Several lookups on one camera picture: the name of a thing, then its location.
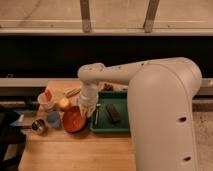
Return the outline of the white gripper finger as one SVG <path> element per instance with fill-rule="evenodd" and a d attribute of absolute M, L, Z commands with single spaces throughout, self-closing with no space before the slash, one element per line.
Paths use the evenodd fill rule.
<path fill-rule="evenodd" d="M 82 105 L 80 102 L 78 103 L 79 109 L 80 109 L 80 114 L 81 115 L 86 115 L 86 107 Z"/>
<path fill-rule="evenodd" d="M 96 105 L 88 107 L 86 112 L 86 117 L 90 118 L 95 110 L 96 110 Z"/>

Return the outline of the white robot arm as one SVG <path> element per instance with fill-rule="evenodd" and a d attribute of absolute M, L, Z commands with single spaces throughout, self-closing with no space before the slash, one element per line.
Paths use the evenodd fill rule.
<path fill-rule="evenodd" d="M 192 99 L 202 83 L 198 65 L 184 57 L 78 70 L 79 106 L 91 116 L 101 82 L 128 87 L 127 108 L 136 171 L 198 171 Z"/>

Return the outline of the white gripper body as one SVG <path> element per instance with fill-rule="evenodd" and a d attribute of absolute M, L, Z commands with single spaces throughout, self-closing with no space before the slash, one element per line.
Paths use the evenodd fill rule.
<path fill-rule="evenodd" d="M 95 107 L 98 102 L 98 86 L 96 84 L 83 83 L 78 102 L 81 107 Z"/>

